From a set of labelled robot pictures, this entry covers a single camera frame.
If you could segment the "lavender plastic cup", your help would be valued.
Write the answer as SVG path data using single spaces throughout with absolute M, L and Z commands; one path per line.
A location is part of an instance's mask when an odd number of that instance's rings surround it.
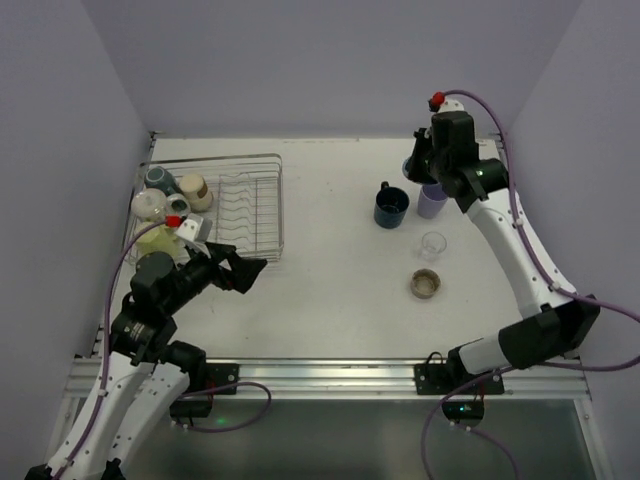
M 417 213 L 424 219 L 435 218 L 447 203 L 448 197 L 439 183 L 423 184 L 420 190 Z

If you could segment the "dark blue mug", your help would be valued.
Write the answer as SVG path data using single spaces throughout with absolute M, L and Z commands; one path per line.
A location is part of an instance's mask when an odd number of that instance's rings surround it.
M 410 199 L 404 190 L 383 181 L 375 197 L 374 221 L 385 229 L 398 228 L 404 220 L 409 205 Z

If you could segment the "yellow-green cup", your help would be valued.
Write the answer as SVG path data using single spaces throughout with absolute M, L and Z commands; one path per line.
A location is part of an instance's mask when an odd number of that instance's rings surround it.
M 154 252 L 164 252 L 173 259 L 177 259 L 180 254 L 180 241 L 174 231 L 167 226 L 155 227 L 143 235 L 135 242 L 135 250 L 138 258 Z

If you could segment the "clear glass cup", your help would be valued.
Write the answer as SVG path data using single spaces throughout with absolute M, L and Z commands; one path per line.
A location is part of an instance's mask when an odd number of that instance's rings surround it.
M 418 255 L 426 261 L 435 260 L 444 253 L 447 246 L 447 240 L 441 233 L 430 231 L 422 236 Z

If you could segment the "speckled ceramic cup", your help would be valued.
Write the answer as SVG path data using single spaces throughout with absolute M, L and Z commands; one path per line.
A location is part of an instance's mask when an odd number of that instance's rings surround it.
M 412 294 L 419 299 L 430 299 L 441 289 L 440 276 L 431 269 L 416 270 L 410 279 L 409 287 Z

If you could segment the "light blue cup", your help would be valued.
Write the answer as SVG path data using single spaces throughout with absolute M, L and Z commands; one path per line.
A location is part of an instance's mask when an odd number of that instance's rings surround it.
M 410 172 L 409 172 L 410 163 L 411 163 L 411 158 L 410 157 L 406 158 L 404 160 L 403 164 L 402 164 L 402 169 L 401 170 L 402 170 L 402 173 L 403 173 L 404 177 L 408 181 L 415 183 L 414 180 L 410 176 Z

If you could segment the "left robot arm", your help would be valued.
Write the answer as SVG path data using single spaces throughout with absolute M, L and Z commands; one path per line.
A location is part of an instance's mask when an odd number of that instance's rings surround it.
M 211 394 L 205 352 L 176 341 L 175 314 L 205 288 L 247 293 L 268 262 L 207 243 L 177 265 L 164 252 L 136 264 L 104 335 L 102 367 L 67 438 L 29 479 L 121 479 L 134 454 L 181 396 Z

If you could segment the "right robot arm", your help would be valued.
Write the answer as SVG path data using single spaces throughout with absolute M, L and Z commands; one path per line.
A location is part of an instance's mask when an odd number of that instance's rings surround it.
M 577 349 L 600 314 L 594 299 L 574 300 L 559 293 L 566 278 L 540 244 L 510 194 L 509 176 L 497 158 L 483 160 L 472 116 L 442 106 L 431 125 L 414 133 L 412 155 L 403 167 L 415 183 L 437 182 L 444 194 L 482 233 L 504 271 L 521 321 L 498 333 L 449 351 L 452 376 L 480 375 L 494 369 L 526 369 Z

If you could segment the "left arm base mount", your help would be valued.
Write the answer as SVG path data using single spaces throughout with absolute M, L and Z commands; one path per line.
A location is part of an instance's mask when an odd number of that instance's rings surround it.
M 237 363 L 206 363 L 202 378 L 187 389 L 187 393 L 211 390 L 227 386 L 239 379 L 240 365 Z M 173 421 L 195 425 L 196 419 L 207 418 L 213 410 L 214 394 L 179 398 L 169 407 Z

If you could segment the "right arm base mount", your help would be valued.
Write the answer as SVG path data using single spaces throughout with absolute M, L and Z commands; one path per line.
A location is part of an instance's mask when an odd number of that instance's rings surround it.
M 501 375 L 493 375 L 488 380 L 477 381 L 476 375 L 455 371 L 440 352 L 432 352 L 424 361 L 413 366 L 413 379 L 418 395 L 444 396 L 460 388 L 463 384 L 473 384 L 460 395 L 471 399 L 455 400 L 451 398 L 442 406 L 441 411 L 447 420 L 456 424 L 475 427 L 485 416 L 485 400 L 488 395 L 502 395 L 505 387 Z

